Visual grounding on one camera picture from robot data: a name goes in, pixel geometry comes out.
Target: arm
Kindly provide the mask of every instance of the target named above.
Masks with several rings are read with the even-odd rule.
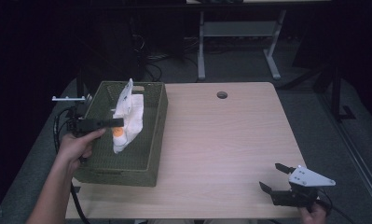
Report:
[[[104,129],[75,138],[66,134],[46,183],[27,223],[64,223],[73,173],[80,166],[79,157],[92,154],[91,141],[104,134]]]
[[[325,224],[326,212],[324,208],[317,203],[313,204],[311,212],[305,207],[298,208],[298,211],[301,214],[302,224]]]

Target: floor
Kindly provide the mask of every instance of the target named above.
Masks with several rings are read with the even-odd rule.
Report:
[[[163,56],[155,52],[150,57],[149,63],[153,65],[147,66],[144,81],[151,81],[154,77],[164,83],[200,82],[197,79],[197,53],[192,50],[193,41],[196,40],[191,38],[186,41],[191,51],[183,60],[166,58],[158,61]],[[273,57],[282,75],[280,80],[272,79],[263,56],[262,49],[267,46],[269,39],[222,41],[211,42],[211,48],[205,56],[206,79],[203,82],[271,82],[280,87],[309,71],[292,66],[299,46],[297,41],[284,39],[276,48]],[[372,175],[372,117],[360,102],[354,88],[343,80],[341,105],[349,106],[356,119],[337,123],[325,106],[330,101],[330,90],[324,94],[315,93],[312,90],[315,79],[312,77],[288,91],[278,91],[282,106],[308,167],[337,181],[336,186],[326,188],[335,207],[355,223],[372,223],[372,190],[349,150],[356,148]],[[76,94],[75,86],[75,82],[71,82],[63,96]],[[66,104],[56,105],[36,139],[0,206],[0,223],[23,223],[29,216],[55,157],[51,136],[52,120],[64,107]],[[351,143],[346,141],[342,131],[346,132]],[[299,223],[298,219],[277,221]],[[67,220],[67,223],[81,221]],[[91,223],[133,223],[133,220],[92,220]],[[271,222],[260,220],[259,223]],[[327,223],[350,222],[339,212],[332,211]]]

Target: metal stand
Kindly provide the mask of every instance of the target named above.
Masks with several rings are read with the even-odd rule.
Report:
[[[204,21],[200,13],[200,50],[198,52],[198,79],[204,80],[205,62],[203,57],[203,37],[205,36],[272,36],[272,43],[264,49],[270,72],[274,79],[280,79],[278,68],[273,60],[273,51],[278,42],[286,10],[282,10],[276,21]]]
[[[345,114],[340,114],[339,109],[341,75],[338,69],[330,63],[321,64],[315,69],[312,69],[309,72],[305,73],[301,77],[298,77],[285,85],[276,87],[276,90],[290,90],[303,81],[316,75],[319,75],[319,77],[313,85],[314,92],[324,93],[327,90],[328,86],[332,83],[331,114],[334,116],[337,122],[341,122],[343,119],[356,119],[356,117],[351,112],[351,109],[346,105],[342,106]]]

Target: orange object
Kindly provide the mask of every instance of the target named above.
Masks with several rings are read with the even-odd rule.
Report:
[[[122,134],[124,134],[124,130],[122,129],[122,127],[112,128],[112,131],[114,137],[120,137]]]

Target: small round hole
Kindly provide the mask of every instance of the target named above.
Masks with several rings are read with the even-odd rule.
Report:
[[[217,97],[220,99],[226,99],[228,97],[228,94],[224,91],[220,91],[217,93]]]

